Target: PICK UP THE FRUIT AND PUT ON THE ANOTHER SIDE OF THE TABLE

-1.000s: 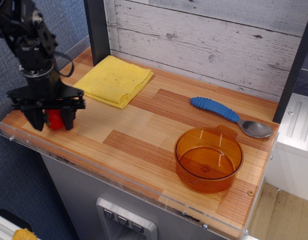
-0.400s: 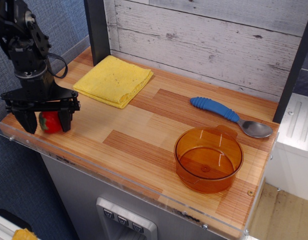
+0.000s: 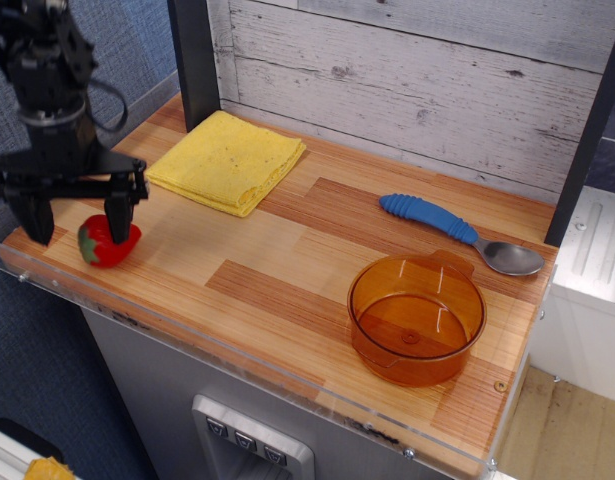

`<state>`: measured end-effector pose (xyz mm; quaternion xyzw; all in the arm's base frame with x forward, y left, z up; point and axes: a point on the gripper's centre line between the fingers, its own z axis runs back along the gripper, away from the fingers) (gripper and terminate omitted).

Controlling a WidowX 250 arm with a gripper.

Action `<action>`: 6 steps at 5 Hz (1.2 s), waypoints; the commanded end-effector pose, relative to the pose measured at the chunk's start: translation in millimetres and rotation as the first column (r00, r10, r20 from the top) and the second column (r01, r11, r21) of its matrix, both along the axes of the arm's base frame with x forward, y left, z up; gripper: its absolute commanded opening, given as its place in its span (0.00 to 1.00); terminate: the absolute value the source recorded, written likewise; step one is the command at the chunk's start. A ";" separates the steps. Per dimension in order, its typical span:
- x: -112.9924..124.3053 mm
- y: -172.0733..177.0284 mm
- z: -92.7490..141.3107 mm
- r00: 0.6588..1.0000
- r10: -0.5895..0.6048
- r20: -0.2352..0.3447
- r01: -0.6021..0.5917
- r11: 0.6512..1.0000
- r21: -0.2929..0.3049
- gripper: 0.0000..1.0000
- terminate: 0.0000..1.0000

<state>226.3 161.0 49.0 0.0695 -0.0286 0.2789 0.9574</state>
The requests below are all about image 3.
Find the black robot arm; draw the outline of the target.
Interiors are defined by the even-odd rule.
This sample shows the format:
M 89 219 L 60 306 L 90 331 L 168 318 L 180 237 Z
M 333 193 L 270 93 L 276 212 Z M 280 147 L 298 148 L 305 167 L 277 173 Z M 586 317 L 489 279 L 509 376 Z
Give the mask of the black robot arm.
M 96 66 L 68 2 L 0 1 L 0 69 L 30 141 L 26 150 L 0 155 L 0 198 L 43 245 L 54 231 L 54 199 L 103 199 L 111 238 L 122 244 L 135 205 L 148 196 L 145 162 L 98 139 L 88 95 Z

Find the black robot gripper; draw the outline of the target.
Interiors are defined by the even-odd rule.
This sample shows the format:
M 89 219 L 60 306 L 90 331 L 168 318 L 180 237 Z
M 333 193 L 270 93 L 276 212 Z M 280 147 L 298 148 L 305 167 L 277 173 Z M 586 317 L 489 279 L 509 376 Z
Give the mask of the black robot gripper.
M 54 233 L 51 200 L 105 198 L 115 244 L 129 239 L 135 203 L 146 199 L 146 163 L 112 151 L 87 120 L 31 126 L 31 147 L 0 155 L 0 197 L 28 237 L 48 245 Z

